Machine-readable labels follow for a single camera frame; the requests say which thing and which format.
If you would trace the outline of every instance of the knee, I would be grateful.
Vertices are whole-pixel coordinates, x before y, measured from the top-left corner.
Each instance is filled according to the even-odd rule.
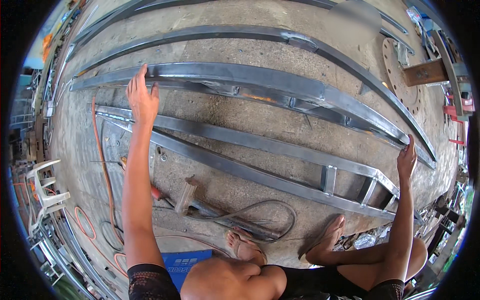
[[[427,246],[419,238],[413,238],[410,260],[418,261],[422,266],[427,261]]]

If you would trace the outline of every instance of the plastic bag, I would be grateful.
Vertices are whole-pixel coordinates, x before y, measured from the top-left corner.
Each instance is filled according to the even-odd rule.
[[[363,249],[363,248],[368,248],[373,245],[375,245],[376,238],[375,236],[368,234],[368,233],[362,233],[358,237],[356,241],[353,242],[353,247],[355,249]]]

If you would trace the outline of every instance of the person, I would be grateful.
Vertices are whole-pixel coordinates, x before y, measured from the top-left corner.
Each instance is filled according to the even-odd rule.
[[[334,252],[345,216],[328,224],[302,257],[324,267],[294,269],[268,265],[261,249],[244,236],[229,232],[227,244],[238,259],[210,258],[194,265],[176,290],[165,269],[152,228],[148,148],[158,108],[158,85],[145,85],[147,65],[130,80],[126,94],[132,116],[132,138],[122,198],[125,254],[130,299],[148,300],[286,300],[368,299],[400,300],[404,282],[422,269],[425,244],[413,238],[411,175],[417,162],[415,140],[400,151],[397,169],[400,200],[388,243]],[[240,228],[236,231],[249,234]]]

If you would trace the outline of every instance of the stained concrete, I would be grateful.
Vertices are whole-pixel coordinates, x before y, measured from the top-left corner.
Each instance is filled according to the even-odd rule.
[[[79,23],[83,24],[97,4],[99,8],[90,23],[124,2],[126,1],[93,1],[81,16]],[[406,7],[403,3],[400,0],[369,2],[400,21],[409,30],[410,34],[405,36],[390,24],[383,22],[385,27],[399,34],[415,49],[418,60],[425,61],[420,47],[420,39],[416,36],[415,29],[405,14]],[[311,35],[337,48],[365,68],[370,67],[372,74],[387,82],[388,77],[381,49],[384,36],[378,34],[374,40],[365,45],[339,44],[324,29],[324,19],[327,13],[328,11],[324,9],[282,0],[219,0],[148,12],[119,21],[97,35],[68,63],[61,81],[67,82],[77,68],[95,55],[132,39],[195,25],[255,24],[281,27]],[[139,66],[143,63],[176,61],[240,63],[287,71],[320,80],[354,96],[384,115],[405,132],[410,133],[408,126],[398,114],[376,93],[368,92],[359,95],[360,80],[318,55],[275,42],[208,39],[163,45],[117,58],[89,71],[77,80],[94,76],[95,73],[103,74]],[[435,148],[438,163],[435,171],[420,163],[414,171],[412,181],[416,208],[425,206],[447,191],[457,163],[455,146],[448,142],[449,137],[456,135],[456,129],[452,125],[444,126],[443,93],[439,87],[423,88],[422,90],[425,92],[420,96],[421,107],[414,117],[423,127]],[[51,144],[51,156],[62,159],[61,165],[56,167],[55,172],[60,191],[69,190],[72,195],[67,204],[69,211],[72,212],[76,205],[84,209],[92,220],[98,236],[101,222],[109,220],[109,217],[108,194],[101,166],[99,163],[90,162],[98,160],[92,117],[87,108],[94,93],[95,91],[86,90],[67,91],[63,94],[53,117],[55,130]],[[379,168],[398,185],[396,172],[398,151],[365,134],[316,118],[309,118],[308,122],[305,116],[292,111],[233,98],[167,90],[161,91],[160,98],[159,113],[264,135],[358,161]],[[123,88],[100,89],[96,102],[102,105],[128,107]],[[124,133],[108,122],[103,122],[100,118],[97,123],[105,159],[111,161],[117,160],[119,156],[126,156],[130,133]],[[314,187],[319,186],[321,168],[317,165],[205,138],[177,133],[174,135],[256,167],[306,182]],[[292,205],[298,214],[298,221],[294,229],[284,240],[262,246],[270,264],[306,267],[296,258],[299,247],[305,243],[305,239],[314,238],[318,230],[333,214],[344,213],[346,215],[345,234],[365,231],[388,222],[384,219],[344,212],[331,206],[307,201],[288,193],[242,180],[168,150],[165,151],[168,159],[163,162],[160,160],[160,155],[156,153],[155,147],[151,148],[152,182],[163,192],[169,194],[172,199],[179,198],[183,179],[195,175],[203,184],[205,199],[227,211],[233,212],[267,199],[281,200]],[[107,167],[112,181],[116,217],[121,224],[123,175],[116,164],[107,164]],[[354,198],[362,183],[358,176],[340,172],[335,193]],[[285,210],[276,205],[259,207],[246,213],[244,217],[274,220],[274,223],[267,225],[272,228],[285,228],[289,222]],[[154,210],[153,222],[156,227],[156,235],[194,236],[226,249],[225,230],[216,224],[180,219],[169,211],[160,211],[159,209]],[[77,228],[75,230],[96,269],[105,273],[103,269],[108,263],[97,254],[80,231]],[[109,235],[109,241],[115,241],[110,230],[105,229],[105,233]],[[174,251],[179,247],[202,249],[202,246],[194,242],[180,241],[174,238],[166,240],[159,240],[160,249],[163,251],[166,246],[170,246],[167,251]],[[98,237],[94,243],[113,262],[114,252],[106,245],[103,237]],[[119,274],[116,280],[119,280],[118,285],[124,292],[126,279]]]

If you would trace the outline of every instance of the flip-flop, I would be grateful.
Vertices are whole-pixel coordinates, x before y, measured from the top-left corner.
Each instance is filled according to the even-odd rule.
[[[343,216],[344,218],[344,221],[345,221],[345,215],[336,215],[334,218],[332,218],[328,223],[327,225],[324,227],[322,233],[310,244],[310,246],[308,248],[305,248],[306,250],[303,251],[302,253],[300,253],[299,255],[299,260],[303,261],[303,262],[306,262],[307,263],[307,260],[305,259],[305,256],[307,255],[307,253],[312,250],[316,245],[320,244],[325,236],[325,233],[327,232],[328,228],[335,222],[335,220],[339,217],[339,216]]]
[[[238,233],[241,233],[241,234],[245,235],[245,236],[252,237],[252,235],[251,235],[250,233],[248,233],[247,231],[245,231],[245,230],[243,230],[243,229],[240,229],[240,228],[239,228],[239,229],[234,228],[234,231],[233,231],[233,230],[230,231],[231,233],[238,235],[238,242],[236,241],[236,243],[234,243],[234,245],[233,245],[233,247],[232,247],[232,250],[233,250],[233,253],[235,254],[235,256],[236,256],[237,258],[239,258],[239,257],[238,257],[239,247],[240,247],[240,245],[244,245],[244,246],[246,246],[246,247],[248,247],[248,248],[251,248],[251,249],[253,249],[253,250],[257,250],[258,252],[260,252],[260,254],[262,255],[262,257],[264,258],[264,264],[266,264],[266,263],[267,263],[267,257],[266,257],[266,255],[263,253],[263,251],[260,249],[260,247],[258,247],[256,244],[250,244],[250,243],[247,243],[247,242],[245,242],[245,241],[242,241],[242,240],[240,239],[240,235],[239,235],[236,231],[237,231]]]

